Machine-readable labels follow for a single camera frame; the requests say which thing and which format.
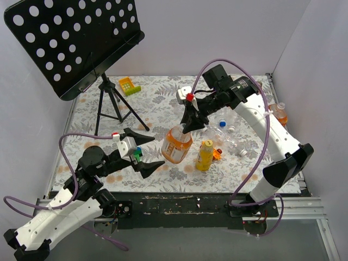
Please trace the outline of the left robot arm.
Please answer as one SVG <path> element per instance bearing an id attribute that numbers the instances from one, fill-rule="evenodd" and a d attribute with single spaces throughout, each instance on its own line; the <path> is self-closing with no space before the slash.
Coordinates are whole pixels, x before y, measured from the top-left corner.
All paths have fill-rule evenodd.
<path id="1" fill-rule="evenodd" d="M 131 213 L 132 203 L 118 201 L 100 179 L 129 166 L 147 178 L 164 162 L 144 163 L 135 154 L 140 145 L 155 140 L 152 136 L 125 128 L 107 139 L 116 143 L 116 150 L 106 154 L 96 145 L 85 149 L 77 167 L 71 169 L 72 176 L 48 205 L 35 205 L 38 212 L 25 225 L 4 233 L 16 260 L 45 260 L 57 243 L 90 220 Z"/>

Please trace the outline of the crushed orange label bottle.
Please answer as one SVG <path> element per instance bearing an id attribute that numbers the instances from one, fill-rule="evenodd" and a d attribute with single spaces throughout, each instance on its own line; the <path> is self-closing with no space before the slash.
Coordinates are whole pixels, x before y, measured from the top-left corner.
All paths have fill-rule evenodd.
<path id="1" fill-rule="evenodd" d="M 280 102 L 280 103 L 270 104 L 268 105 L 268 109 L 273 111 L 273 115 L 281 123 L 283 127 L 287 125 L 288 116 L 285 111 L 285 103 Z"/>

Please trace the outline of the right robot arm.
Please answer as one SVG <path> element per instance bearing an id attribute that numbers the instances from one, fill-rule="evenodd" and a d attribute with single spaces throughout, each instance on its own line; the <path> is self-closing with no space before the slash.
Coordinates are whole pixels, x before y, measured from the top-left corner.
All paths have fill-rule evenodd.
<path id="1" fill-rule="evenodd" d="M 302 144 L 293 138 L 268 110 L 261 87 L 248 73 L 234 80 L 223 66 L 218 64 L 202 74 L 211 92 L 204 98 L 196 98 L 194 90 L 185 86 L 177 90 L 179 104 L 185 106 L 181 122 L 183 132 L 190 133 L 208 125 L 209 115 L 229 107 L 241 116 L 264 143 L 262 153 L 269 152 L 272 163 L 263 169 L 263 178 L 238 203 L 236 194 L 228 200 L 231 211 L 258 216 L 273 200 L 276 192 L 307 165 L 314 153 L 311 144 Z"/>

